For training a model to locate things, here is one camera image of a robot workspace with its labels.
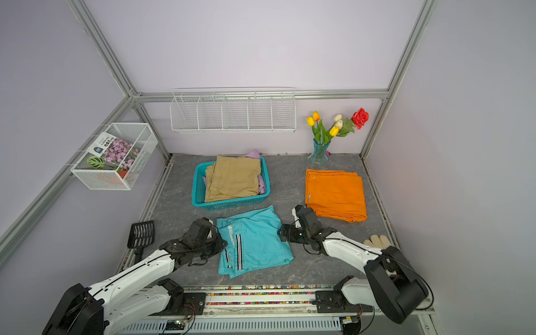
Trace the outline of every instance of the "enclosure panel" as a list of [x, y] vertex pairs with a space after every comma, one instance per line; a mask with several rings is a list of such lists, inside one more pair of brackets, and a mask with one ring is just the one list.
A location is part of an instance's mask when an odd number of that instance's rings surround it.
[[536, 331], [535, 15], [440, 1], [366, 161], [445, 334]]
[[386, 88], [422, 0], [87, 0], [134, 85]]
[[123, 95], [65, 0], [3, 3], [0, 59], [2, 235]]
[[65, 290], [115, 274], [163, 166], [153, 154], [131, 191], [71, 182], [0, 271], [2, 334], [41, 334]]
[[333, 153], [359, 153], [376, 116], [380, 99], [296, 100], [297, 130], [275, 133], [192, 133], [178, 134], [171, 129], [170, 102], [146, 103], [156, 131], [166, 148], [172, 153], [196, 155], [245, 154], [252, 149], [270, 154], [296, 154], [312, 152], [312, 130], [306, 118], [316, 110], [326, 128], [333, 124], [337, 114], [351, 117], [359, 108], [369, 113], [369, 122], [361, 130], [346, 137], [336, 137], [328, 150]]

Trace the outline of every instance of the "white wire rack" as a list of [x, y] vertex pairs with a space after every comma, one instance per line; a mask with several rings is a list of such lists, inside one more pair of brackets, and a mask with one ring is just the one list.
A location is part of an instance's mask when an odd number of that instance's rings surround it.
[[172, 90], [172, 129], [192, 132], [275, 132], [296, 130], [294, 90]]
[[[96, 170], [87, 163], [87, 159], [93, 156], [85, 153], [71, 168], [71, 172], [84, 183], [90, 190], [131, 190], [145, 164], [149, 161], [158, 141], [153, 130], [147, 123], [112, 123], [105, 132], [133, 144], [133, 148], [139, 148], [139, 154], [134, 163], [121, 178], [118, 169]], [[119, 164], [123, 168], [125, 160]]]

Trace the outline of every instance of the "metal vent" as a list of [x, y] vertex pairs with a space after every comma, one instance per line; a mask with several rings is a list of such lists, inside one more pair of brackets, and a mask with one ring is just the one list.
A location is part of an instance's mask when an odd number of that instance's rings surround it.
[[[167, 320], [140, 320], [125, 327], [119, 334], [180, 334], [184, 331], [165, 331]], [[190, 333], [241, 332], [300, 332], [340, 331], [339, 317], [279, 317], [279, 318], [198, 318]]]
[[166, 320], [140, 320], [120, 330], [118, 334], [162, 334], [166, 329]]

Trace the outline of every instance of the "black litter scoop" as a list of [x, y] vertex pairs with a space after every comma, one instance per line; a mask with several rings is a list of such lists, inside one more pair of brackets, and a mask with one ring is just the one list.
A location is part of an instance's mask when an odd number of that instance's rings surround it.
[[129, 241], [126, 247], [134, 249], [134, 263], [142, 260], [143, 248], [154, 242], [154, 221], [132, 224], [130, 227]]

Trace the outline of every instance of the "blue glass vase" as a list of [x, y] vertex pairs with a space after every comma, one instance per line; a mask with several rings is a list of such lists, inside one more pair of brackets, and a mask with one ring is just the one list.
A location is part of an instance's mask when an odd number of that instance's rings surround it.
[[322, 170], [327, 166], [326, 150], [330, 144], [318, 144], [315, 140], [312, 140], [315, 150], [307, 157], [309, 161], [309, 167], [313, 170]]

